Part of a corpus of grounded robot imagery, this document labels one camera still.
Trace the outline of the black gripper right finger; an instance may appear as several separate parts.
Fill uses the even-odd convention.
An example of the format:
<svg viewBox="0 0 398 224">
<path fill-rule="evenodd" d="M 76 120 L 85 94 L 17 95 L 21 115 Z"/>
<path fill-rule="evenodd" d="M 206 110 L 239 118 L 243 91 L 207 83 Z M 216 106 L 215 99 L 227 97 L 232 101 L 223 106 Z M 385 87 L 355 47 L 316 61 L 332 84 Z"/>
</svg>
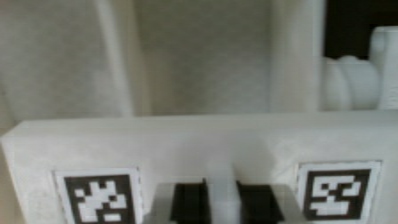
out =
<svg viewBox="0 0 398 224">
<path fill-rule="evenodd" d="M 236 182 L 241 224 L 305 224 L 293 191 L 284 184 Z"/>
</svg>

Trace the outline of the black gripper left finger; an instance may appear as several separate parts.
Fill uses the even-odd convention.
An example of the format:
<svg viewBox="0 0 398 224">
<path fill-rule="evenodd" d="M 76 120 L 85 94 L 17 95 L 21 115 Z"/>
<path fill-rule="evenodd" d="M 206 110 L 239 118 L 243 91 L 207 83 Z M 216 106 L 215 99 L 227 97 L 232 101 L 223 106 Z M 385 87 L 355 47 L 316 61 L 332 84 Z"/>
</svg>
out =
<svg viewBox="0 0 398 224">
<path fill-rule="evenodd" d="M 156 186 L 147 224 L 211 224 L 206 179 Z"/>
</svg>

